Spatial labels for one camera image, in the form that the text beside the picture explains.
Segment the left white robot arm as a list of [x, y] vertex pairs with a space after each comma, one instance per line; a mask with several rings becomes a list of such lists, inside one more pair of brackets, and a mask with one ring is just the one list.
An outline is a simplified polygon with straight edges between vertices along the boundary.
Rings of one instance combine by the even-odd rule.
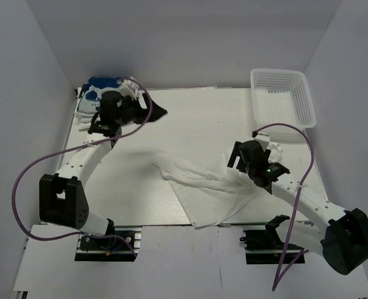
[[115, 244], [113, 221], [90, 210], [84, 188], [102, 158], [115, 146], [123, 126], [154, 122], [168, 113], [147, 94], [143, 94], [143, 99], [145, 108], [139, 100], [118, 91], [102, 94], [100, 108], [87, 131], [85, 148], [77, 150], [55, 174], [45, 174], [39, 181], [41, 221], [94, 235], [104, 249]]

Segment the blue white t shirt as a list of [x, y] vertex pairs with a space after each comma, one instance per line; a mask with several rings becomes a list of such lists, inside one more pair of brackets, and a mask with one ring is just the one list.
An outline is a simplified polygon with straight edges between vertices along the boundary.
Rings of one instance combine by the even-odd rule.
[[118, 90], [121, 84], [120, 77], [91, 77], [79, 92], [77, 112], [95, 114], [99, 111], [102, 94]]

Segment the white t shirt robot print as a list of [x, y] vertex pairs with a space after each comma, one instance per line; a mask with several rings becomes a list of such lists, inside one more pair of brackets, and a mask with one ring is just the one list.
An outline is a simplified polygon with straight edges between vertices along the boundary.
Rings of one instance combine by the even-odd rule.
[[225, 221], [269, 221], [289, 207], [257, 187], [247, 174], [228, 167], [233, 144], [214, 160], [199, 162], [159, 151], [152, 158], [161, 178], [168, 182], [189, 223], [201, 229]]

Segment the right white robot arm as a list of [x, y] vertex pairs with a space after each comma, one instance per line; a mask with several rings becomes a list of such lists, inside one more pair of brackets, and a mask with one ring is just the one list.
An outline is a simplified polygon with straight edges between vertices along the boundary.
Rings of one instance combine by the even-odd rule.
[[358, 208], [351, 211], [329, 202], [300, 185], [289, 169], [271, 163], [270, 151], [251, 140], [237, 141], [228, 167], [249, 176], [257, 187], [287, 202], [312, 225], [296, 223], [290, 243], [321, 255], [337, 273], [347, 275], [368, 259], [368, 217]]

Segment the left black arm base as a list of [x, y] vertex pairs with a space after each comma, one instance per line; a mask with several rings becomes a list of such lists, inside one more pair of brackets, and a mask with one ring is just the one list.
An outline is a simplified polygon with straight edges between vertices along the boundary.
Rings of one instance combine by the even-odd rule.
[[[141, 241], [141, 227], [118, 227], [115, 234], [121, 236], [139, 252]], [[75, 252], [76, 262], [133, 262], [136, 257], [120, 239], [95, 239], [89, 235], [79, 237]]]

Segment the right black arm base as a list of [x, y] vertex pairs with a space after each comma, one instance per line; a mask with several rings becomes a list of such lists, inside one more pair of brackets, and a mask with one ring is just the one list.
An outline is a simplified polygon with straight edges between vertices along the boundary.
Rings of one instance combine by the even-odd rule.
[[262, 229], [247, 229], [240, 237], [245, 247], [247, 265], [277, 265], [283, 251], [284, 236], [280, 238], [276, 231], [282, 223], [289, 222], [289, 216], [279, 215], [267, 222]]

